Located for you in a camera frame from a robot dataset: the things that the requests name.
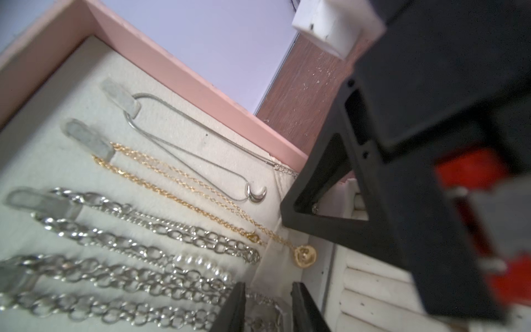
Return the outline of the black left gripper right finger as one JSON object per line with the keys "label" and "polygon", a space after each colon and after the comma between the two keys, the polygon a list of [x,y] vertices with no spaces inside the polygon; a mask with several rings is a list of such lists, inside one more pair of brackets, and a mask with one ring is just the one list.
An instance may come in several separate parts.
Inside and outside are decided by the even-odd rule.
{"label": "black left gripper right finger", "polygon": [[329,326],[304,283],[293,282],[291,297],[293,331],[330,332]]}

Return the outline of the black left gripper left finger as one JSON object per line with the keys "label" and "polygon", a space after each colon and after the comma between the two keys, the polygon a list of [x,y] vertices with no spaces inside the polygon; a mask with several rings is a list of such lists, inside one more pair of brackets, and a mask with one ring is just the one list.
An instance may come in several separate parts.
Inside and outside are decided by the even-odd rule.
{"label": "black left gripper left finger", "polygon": [[238,282],[224,302],[210,332],[243,332],[246,312],[246,284]]}

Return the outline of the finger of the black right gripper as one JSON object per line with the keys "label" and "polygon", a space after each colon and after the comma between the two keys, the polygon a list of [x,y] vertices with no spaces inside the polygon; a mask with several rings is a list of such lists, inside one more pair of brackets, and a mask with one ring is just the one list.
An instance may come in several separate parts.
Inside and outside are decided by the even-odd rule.
{"label": "finger of the black right gripper", "polygon": [[[308,160],[281,204],[283,224],[388,264],[411,270],[415,261],[410,210],[415,161],[386,151],[384,119],[404,98],[395,84],[351,78],[338,91]],[[313,206],[353,173],[367,221],[315,214]]]}

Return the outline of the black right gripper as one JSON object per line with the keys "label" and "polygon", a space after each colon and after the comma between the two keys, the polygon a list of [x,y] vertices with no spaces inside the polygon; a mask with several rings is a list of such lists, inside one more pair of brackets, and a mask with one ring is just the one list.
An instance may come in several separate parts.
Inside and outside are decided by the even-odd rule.
{"label": "black right gripper", "polygon": [[374,1],[355,65],[355,250],[409,271],[431,315],[503,321],[528,297],[529,1]]}

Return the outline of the pink jewelry box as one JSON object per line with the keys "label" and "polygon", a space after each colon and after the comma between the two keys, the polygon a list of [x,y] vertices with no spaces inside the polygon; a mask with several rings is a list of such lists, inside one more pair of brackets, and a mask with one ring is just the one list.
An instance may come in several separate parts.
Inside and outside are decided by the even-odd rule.
{"label": "pink jewelry box", "polygon": [[99,1],[56,1],[1,53],[1,330],[455,331],[404,270],[283,226],[306,156]]}

